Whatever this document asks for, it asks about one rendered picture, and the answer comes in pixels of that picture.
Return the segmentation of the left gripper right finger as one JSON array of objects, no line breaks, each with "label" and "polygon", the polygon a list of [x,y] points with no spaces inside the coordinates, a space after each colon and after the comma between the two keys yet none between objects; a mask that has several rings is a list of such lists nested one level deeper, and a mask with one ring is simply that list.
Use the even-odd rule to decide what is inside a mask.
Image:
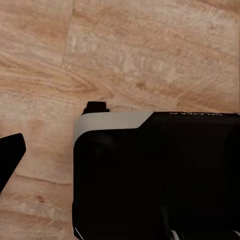
[{"label": "left gripper right finger", "polygon": [[224,151],[240,173],[240,135],[229,133],[227,135]]}]

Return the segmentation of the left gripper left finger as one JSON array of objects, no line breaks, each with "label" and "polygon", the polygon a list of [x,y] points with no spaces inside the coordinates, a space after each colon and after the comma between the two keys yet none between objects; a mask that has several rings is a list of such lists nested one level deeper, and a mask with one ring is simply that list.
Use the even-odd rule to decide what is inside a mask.
[{"label": "left gripper left finger", "polygon": [[21,133],[0,138],[0,193],[26,152]]}]

